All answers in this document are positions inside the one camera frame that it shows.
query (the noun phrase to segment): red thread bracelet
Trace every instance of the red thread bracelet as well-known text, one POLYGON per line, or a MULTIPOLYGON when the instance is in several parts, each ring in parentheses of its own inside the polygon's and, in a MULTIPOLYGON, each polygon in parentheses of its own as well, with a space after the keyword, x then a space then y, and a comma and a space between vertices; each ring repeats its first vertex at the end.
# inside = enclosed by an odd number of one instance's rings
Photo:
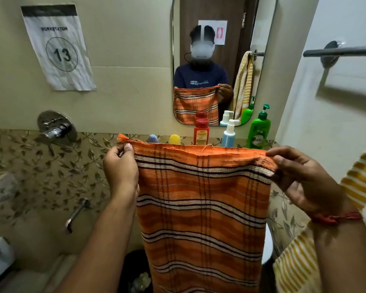
POLYGON ((319 223, 324 225, 337 225, 342 220, 360 220, 363 219, 362 214, 360 212, 350 212, 346 213, 343 216, 325 216, 323 214, 317 214, 312 217, 313 223, 319 223))

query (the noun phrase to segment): red bottle cap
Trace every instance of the red bottle cap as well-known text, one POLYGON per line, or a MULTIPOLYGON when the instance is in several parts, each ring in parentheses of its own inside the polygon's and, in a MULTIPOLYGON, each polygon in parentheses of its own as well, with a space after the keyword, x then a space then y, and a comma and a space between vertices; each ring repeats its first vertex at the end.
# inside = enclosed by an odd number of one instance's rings
POLYGON ((198 128, 208 128, 209 127, 209 120, 205 119, 205 118, 199 118, 196 123, 195 126, 198 128))
POLYGON ((195 113, 195 117, 197 117, 197 118, 207 118, 207 112, 206 111, 197 111, 195 113))

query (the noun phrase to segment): hand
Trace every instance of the hand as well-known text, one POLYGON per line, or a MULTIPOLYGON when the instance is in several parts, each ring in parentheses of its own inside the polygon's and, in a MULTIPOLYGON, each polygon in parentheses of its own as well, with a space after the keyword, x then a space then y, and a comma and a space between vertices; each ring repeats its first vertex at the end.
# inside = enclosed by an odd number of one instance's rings
POLYGON ((222 97, 221 102, 228 102, 233 98, 233 88, 229 84, 219 84, 218 93, 222 97))
POLYGON ((138 167, 131 144, 120 144, 108 151, 103 160, 103 170, 111 189, 111 200, 119 197, 120 203, 134 203, 138 192, 138 167))
POLYGON ((278 166, 272 180, 308 216, 342 216, 357 211, 336 181, 314 159, 292 147, 272 148, 268 157, 278 166))

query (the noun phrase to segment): navy blue t-shirt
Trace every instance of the navy blue t-shirt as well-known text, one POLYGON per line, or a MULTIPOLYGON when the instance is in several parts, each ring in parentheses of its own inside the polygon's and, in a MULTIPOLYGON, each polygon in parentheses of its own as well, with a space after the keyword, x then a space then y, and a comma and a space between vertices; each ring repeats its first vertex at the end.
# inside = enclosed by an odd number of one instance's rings
POLYGON ((229 84, 228 76, 223 67, 211 62, 205 69, 194 69, 187 63, 175 71, 174 86, 177 88, 205 88, 218 84, 229 84))

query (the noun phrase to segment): person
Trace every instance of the person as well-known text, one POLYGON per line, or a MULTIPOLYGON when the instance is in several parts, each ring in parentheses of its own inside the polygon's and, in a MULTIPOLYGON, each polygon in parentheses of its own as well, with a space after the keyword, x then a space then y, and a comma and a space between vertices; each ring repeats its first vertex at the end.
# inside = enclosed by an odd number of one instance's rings
POLYGON ((233 88, 229 85, 228 75, 223 67, 213 62, 211 57, 215 49, 215 31, 211 26, 196 26, 190 33, 191 62, 179 66, 175 71, 174 87, 205 88, 219 86, 218 119, 222 120, 224 111, 229 108, 233 99, 233 88))
MULTIPOLYGON (((357 211, 339 184, 316 160, 291 147, 270 149, 267 156, 278 166, 273 181, 309 216, 319 213, 342 216, 357 211)), ((111 188, 110 202, 58 293, 117 291, 139 192, 132 146, 113 147, 103 166, 111 188)), ((364 222, 344 220, 336 226, 316 223, 313 226, 322 290, 366 293, 364 222)))

